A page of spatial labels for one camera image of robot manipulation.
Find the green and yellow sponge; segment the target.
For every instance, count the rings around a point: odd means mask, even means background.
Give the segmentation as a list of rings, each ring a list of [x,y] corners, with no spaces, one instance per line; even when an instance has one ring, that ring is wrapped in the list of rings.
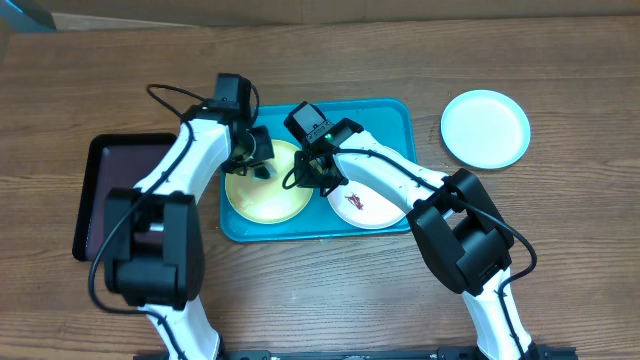
[[[268,180],[273,176],[273,169],[269,164],[262,164],[253,168],[253,176],[257,179]]]

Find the white plate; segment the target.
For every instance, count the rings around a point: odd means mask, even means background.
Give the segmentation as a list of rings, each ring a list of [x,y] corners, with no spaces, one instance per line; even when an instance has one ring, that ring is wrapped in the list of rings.
[[[378,230],[395,225],[405,214],[389,200],[369,187],[350,180],[328,196],[330,206],[345,222],[365,230]]]

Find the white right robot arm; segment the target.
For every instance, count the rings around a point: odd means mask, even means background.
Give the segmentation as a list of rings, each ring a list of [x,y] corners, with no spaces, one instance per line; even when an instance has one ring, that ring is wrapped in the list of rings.
[[[335,189],[358,182],[399,208],[420,254],[437,280],[462,296],[487,359],[535,359],[511,284],[510,249],[519,233],[507,225],[479,179],[460,169],[429,170],[378,142],[360,124],[288,116],[300,143],[296,185]]]

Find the yellow-green plate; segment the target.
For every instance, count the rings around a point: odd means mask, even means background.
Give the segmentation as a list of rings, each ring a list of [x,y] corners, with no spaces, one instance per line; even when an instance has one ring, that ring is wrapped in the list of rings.
[[[225,193],[231,206],[242,217],[259,224],[276,224],[300,213],[309,203],[313,190],[282,187],[285,175],[294,165],[299,148],[283,140],[273,140],[274,158],[266,161],[271,175],[259,179],[251,169],[246,176],[225,176]]]

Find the light blue plate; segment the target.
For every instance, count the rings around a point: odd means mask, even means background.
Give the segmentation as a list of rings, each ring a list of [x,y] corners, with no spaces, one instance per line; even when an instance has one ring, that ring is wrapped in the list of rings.
[[[523,108],[493,90],[471,90],[453,98],[440,121],[446,148],[461,162],[479,169],[501,169],[516,163],[531,141]]]

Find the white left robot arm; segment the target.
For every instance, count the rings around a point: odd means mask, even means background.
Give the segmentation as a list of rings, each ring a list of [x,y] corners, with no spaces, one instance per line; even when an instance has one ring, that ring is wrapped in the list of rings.
[[[217,170],[244,176],[272,158],[268,130],[251,105],[192,106],[158,165],[105,201],[104,235],[92,266],[123,297],[124,315],[149,319],[168,359],[215,359],[221,339],[199,298],[205,270],[197,204]]]

